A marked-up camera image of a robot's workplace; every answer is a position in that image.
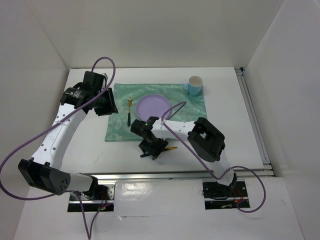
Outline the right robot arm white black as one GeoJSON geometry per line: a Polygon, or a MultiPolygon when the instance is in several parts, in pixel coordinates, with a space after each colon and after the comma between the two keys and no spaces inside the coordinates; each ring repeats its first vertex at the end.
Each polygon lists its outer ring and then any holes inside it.
{"type": "Polygon", "coordinates": [[[181,143],[189,143],[188,150],[200,159],[210,163],[210,174],[218,183],[218,190],[223,196],[230,196],[236,189],[237,175],[231,169],[225,153],[225,136],[206,118],[196,121],[162,120],[151,116],[147,121],[135,120],[130,131],[142,137],[138,145],[144,154],[156,160],[169,142],[176,139],[181,143]]]}

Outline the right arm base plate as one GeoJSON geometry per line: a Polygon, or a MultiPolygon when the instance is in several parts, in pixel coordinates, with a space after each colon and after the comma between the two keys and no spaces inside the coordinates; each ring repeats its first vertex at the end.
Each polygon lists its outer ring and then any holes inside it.
{"type": "Polygon", "coordinates": [[[231,192],[213,181],[203,182],[202,187],[206,210],[236,209],[237,204],[240,208],[250,208],[247,187],[243,180],[237,181],[231,192]]]}

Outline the gold fork black handle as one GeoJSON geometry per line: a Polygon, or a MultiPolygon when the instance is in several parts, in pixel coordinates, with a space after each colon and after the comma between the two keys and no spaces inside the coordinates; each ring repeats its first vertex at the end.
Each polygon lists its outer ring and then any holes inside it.
{"type": "Polygon", "coordinates": [[[128,127],[131,126],[131,106],[132,106],[132,103],[133,103],[133,99],[132,99],[132,97],[130,96],[130,97],[127,99],[127,105],[128,105],[127,126],[128,126],[128,127]]]}

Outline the green patterned cloth placemat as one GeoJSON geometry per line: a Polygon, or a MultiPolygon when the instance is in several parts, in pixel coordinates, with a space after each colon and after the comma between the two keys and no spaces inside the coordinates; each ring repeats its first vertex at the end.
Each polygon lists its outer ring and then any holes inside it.
{"type": "Polygon", "coordinates": [[[171,117],[172,121],[189,122],[195,121],[199,117],[207,117],[202,91],[196,96],[191,96],[183,89],[182,84],[116,83],[113,87],[113,95],[118,113],[112,114],[108,118],[105,142],[138,141],[141,139],[132,133],[130,127],[127,126],[128,98],[132,97],[130,114],[131,122],[134,122],[134,120],[140,120],[136,114],[136,104],[142,97],[151,94],[164,96],[170,102],[171,107],[186,102],[182,109],[176,107],[167,113],[166,116],[171,117]]]}

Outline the light blue mug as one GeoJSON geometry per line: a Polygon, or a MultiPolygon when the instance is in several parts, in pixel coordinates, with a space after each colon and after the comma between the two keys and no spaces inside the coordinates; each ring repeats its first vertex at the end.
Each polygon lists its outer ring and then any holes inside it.
{"type": "Polygon", "coordinates": [[[191,76],[187,83],[183,85],[183,89],[190,96],[197,96],[203,88],[203,80],[199,76],[191,76]]]}

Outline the purple plastic plate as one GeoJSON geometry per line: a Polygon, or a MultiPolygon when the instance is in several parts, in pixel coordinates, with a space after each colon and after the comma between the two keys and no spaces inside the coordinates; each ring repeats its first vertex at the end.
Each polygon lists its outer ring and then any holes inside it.
{"type": "Polygon", "coordinates": [[[136,104],[136,115],[146,122],[149,117],[161,118],[171,108],[170,102],[162,95],[149,94],[143,96],[136,104]]]}

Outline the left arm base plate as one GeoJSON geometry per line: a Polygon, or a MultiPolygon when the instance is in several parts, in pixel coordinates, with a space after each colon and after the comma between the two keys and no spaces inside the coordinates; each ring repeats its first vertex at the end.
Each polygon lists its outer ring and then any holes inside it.
{"type": "Polygon", "coordinates": [[[71,193],[69,196],[67,212],[80,213],[82,211],[79,199],[81,199],[83,209],[85,212],[97,212],[101,209],[102,212],[113,212],[115,203],[116,184],[108,182],[102,184],[94,196],[87,196],[80,193],[79,197],[71,193]]]}

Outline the gold knife black handle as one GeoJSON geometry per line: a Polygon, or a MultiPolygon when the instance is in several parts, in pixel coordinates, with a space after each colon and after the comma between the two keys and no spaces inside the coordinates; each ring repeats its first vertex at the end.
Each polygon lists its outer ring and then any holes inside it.
{"type": "MultiPolygon", "coordinates": [[[[177,149],[178,147],[177,146],[171,146],[171,147],[166,147],[162,150],[162,152],[167,152],[167,151],[171,151],[171,150],[174,150],[174,149],[177,149]]],[[[150,153],[144,153],[144,154],[141,154],[140,155],[140,158],[144,158],[144,157],[148,157],[148,156],[151,156],[150,153]]]]}

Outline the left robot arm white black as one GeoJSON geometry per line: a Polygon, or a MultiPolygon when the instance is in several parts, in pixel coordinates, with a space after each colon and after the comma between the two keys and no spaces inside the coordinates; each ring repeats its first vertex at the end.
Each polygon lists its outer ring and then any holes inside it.
{"type": "Polygon", "coordinates": [[[78,191],[88,200],[97,197],[99,186],[96,177],[61,171],[69,143],[90,110],[98,116],[118,113],[112,88],[101,92],[96,87],[78,83],[63,93],[54,122],[57,126],[47,133],[29,160],[22,159],[18,164],[29,186],[58,196],[78,191]]]}

